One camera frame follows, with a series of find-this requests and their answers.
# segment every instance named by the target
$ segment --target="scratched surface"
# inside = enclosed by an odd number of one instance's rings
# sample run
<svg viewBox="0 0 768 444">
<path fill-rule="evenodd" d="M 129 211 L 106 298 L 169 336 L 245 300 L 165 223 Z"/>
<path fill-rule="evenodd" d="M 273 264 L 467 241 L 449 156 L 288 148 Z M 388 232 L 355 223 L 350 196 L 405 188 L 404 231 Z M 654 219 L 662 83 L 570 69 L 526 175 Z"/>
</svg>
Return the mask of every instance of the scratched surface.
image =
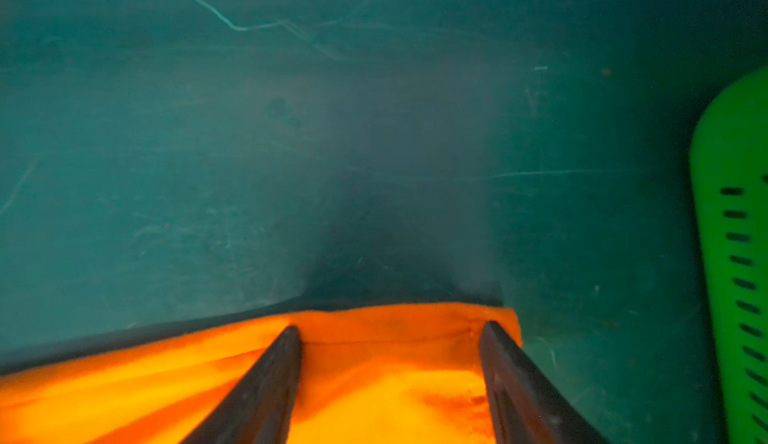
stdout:
<svg viewBox="0 0 768 444">
<path fill-rule="evenodd" d="M 0 350 L 503 301 L 612 442 L 722 442 L 686 147 L 766 1 L 3 0 Z"/>
</svg>

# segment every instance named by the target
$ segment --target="orange garment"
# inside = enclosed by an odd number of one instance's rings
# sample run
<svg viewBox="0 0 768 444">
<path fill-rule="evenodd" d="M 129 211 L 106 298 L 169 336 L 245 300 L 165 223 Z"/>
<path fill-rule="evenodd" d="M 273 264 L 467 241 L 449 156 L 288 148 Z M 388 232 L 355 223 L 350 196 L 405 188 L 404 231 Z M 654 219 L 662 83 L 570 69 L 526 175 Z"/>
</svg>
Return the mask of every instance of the orange garment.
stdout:
<svg viewBox="0 0 768 444">
<path fill-rule="evenodd" d="M 0 443 L 175 444 L 285 327 L 302 369 L 289 444 L 494 442 L 478 342 L 514 312 L 396 305 L 300 312 L 215 327 L 0 378 Z"/>
</svg>

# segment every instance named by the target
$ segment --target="orange fabric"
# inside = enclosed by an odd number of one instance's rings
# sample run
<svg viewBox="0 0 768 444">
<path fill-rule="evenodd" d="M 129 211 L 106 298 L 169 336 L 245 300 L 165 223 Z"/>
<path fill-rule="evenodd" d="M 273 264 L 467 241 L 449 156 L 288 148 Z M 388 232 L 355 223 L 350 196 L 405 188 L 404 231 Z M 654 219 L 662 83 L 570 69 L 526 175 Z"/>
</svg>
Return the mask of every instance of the orange fabric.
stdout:
<svg viewBox="0 0 768 444">
<path fill-rule="evenodd" d="M 513 311 L 462 304 L 264 317 L 0 378 L 0 444 L 175 444 L 287 326 L 302 370 L 289 444 L 492 443 L 478 340 Z"/>
</svg>

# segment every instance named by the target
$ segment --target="green plastic basket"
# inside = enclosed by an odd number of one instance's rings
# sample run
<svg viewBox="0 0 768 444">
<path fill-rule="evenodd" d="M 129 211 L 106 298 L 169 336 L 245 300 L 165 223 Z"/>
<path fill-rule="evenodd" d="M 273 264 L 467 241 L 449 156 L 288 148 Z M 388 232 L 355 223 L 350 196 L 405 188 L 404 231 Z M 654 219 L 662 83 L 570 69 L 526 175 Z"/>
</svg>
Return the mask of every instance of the green plastic basket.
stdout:
<svg viewBox="0 0 768 444">
<path fill-rule="evenodd" d="M 709 105 L 690 170 L 730 441 L 768 442 L 768 68 Z"/>
</svg>

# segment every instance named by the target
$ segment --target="green basket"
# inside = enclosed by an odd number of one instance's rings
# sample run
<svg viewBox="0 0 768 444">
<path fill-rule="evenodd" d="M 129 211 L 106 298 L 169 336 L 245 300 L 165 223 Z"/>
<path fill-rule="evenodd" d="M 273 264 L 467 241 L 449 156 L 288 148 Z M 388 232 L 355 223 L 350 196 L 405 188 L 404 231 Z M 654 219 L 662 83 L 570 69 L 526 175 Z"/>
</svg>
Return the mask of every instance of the green basket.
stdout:
<svg viewBox="0 0 768 444">
<path fill-rule="evenodd" d="M 730 441 L 768 443 L 768 68 L 706 109 L 690 171 Z"/>
</svg>

